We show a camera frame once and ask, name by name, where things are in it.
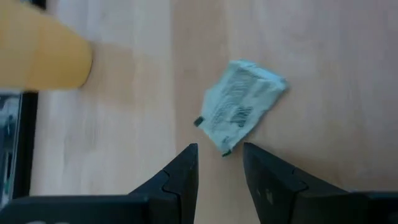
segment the black device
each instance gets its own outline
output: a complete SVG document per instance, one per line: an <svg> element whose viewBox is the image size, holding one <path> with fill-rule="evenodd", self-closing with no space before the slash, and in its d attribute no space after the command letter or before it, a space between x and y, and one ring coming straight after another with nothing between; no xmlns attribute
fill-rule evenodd
<svg viewBox="0 0 398 224"><path fill-rule="evenodd" d="M398 223L396 192L347 192L244 144L246 182L261 223Z"/></svg>
<svg viewBox="0 0 398 224"><path fill-rule="evenodd" d="M397 223L397 193L346 192L254 144L245 143L243 153L263 224ZM0 223L191 224L197 193L198 148L191 144L128 195L20 198L0 211Z"/></svg>
<svg viewBox="0 0 398 224"><path fill-rule="evenodd" d="M198 193L198 147L189 145L128 195L18 198L0 223L193 223Z"/></svg>

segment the blurry yellow object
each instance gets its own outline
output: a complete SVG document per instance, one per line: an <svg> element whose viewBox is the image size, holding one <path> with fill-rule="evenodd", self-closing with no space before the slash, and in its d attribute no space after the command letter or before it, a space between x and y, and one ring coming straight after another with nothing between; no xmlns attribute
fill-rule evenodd
<svg viewBox="0 0 398 224"><path fill-rule="evenodd" d="M56 19L15 0L0 0L0 87L25 90L82 86L92 51Z"/></svg>

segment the crumpled packet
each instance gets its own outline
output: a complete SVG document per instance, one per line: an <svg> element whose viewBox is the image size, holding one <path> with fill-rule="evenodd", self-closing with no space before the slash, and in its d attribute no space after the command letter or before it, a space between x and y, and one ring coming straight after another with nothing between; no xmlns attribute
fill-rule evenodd
<svg viewBox="0 0 398 224"><path fill-rule="evenodd" d="M219 82L206 91L194 125L227 156L287 88L284 78L254 62L230 61Z"/></svg>

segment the black plastic part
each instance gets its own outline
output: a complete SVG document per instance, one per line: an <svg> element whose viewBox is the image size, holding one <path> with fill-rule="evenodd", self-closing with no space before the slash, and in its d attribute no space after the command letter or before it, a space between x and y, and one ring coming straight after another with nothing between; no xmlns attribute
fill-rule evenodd
<svg viewBox="0 0 398 224"><path fill-rule="evenodd" d="M398 223L396 192L346 192L249 143L244 168L261 223Z"/></svg>
<svg viewBox="0 0 398 224"><path fill-rule="evenodd" d="M37 93L22 94L20 112L12 198L29 195L36 127Z"/></svg>
<svg viewBox="0 0 398 224"><path fill-rule="evenodd" d="M260 222L289 223L295 194L307 188L293 176L295 167L250 143L244 143L243 164Z"/></svg>
<svg viewBox="0 0 398 224"><path fill-rule="evenodd" d="M0 211L0 223L192 224L198 190L198 147L189 145L128 195L26 197Z"/></svg>

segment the wooden table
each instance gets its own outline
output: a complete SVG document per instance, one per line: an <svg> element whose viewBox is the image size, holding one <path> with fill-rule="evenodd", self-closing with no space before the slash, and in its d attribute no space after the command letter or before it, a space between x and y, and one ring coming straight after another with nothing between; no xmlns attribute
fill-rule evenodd
<svg viewBox="0 0 398 224"><path fill-rule="evenodd" d="M192 124L237 58L291 86L247 141L344 189L398 189L397 1L49 0L49 12L95 61L83 88L40 93L32 195L125 194L197 142L196 223L259 223L241 146L221 158Z"/></svg>

